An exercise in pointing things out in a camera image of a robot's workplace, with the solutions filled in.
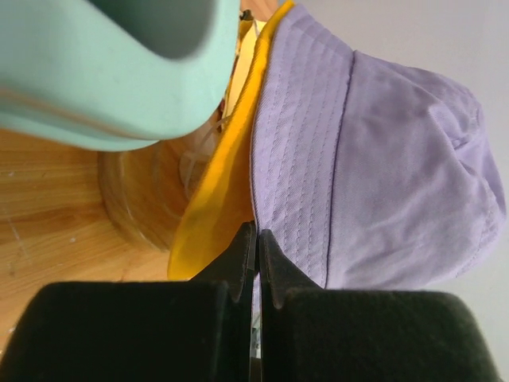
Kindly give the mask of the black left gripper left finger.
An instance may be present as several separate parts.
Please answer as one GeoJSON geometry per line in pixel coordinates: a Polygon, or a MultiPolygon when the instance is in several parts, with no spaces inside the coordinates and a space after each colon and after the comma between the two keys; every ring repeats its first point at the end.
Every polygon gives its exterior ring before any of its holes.
{"type": "Polygon", "coordinates": [[[256,229],[184,282],[65,282],[30,300],[4,381],[247,381],[256,229]]]}

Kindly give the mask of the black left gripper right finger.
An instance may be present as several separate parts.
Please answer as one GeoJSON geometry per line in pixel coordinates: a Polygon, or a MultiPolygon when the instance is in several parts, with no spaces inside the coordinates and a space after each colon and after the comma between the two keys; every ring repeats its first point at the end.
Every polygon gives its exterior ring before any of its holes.
{"type": "Polygon", "coordinates": [[[258,238],[264,381],[497,381],[471,310],[429,291],[325,290],[258,238]]]}

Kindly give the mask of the yellow bucket hat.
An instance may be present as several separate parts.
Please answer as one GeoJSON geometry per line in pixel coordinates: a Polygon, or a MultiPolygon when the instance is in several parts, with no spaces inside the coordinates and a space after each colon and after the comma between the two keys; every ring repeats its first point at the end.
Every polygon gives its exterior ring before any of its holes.
{"type": "Polygon", "coordinates": [[[239,26],[235,68],[224,98],[219,141],[192,191],[170,249],[168,278],[191,279],[227,249],[240,226],[253,220],[251,132],[278,24],[294,7],[284,2],[261,25],[239,26]]]}

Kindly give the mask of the lavender bucket hat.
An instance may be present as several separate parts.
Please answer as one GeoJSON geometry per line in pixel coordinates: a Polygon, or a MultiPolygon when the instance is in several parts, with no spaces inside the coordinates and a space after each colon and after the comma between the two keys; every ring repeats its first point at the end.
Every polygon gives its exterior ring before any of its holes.
{"type": "Polygon", "coordinates": [[[506,218],[474,95],[351,49],[301,5],[271,43],[251,189],[259,229],[331,289],[413,290],[462,275],[506,218]]]}

